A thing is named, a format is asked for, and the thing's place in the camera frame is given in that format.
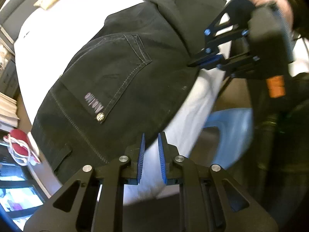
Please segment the person's right hand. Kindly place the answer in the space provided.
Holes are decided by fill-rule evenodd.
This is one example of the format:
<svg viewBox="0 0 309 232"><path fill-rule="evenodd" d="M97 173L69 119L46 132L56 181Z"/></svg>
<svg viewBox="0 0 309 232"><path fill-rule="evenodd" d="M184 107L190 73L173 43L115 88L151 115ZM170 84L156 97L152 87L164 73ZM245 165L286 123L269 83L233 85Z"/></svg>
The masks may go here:
<svg viewBox="0 0 309 232"><path fill-rule="evenodd" d="M294 15L292 11L292 6L288 2L288 0L250 0L254 5L261 6L268 3L276 3L277 7L283 14L283 17L285 18L288 25L292 28L293 21L294 21Z"/></svg>

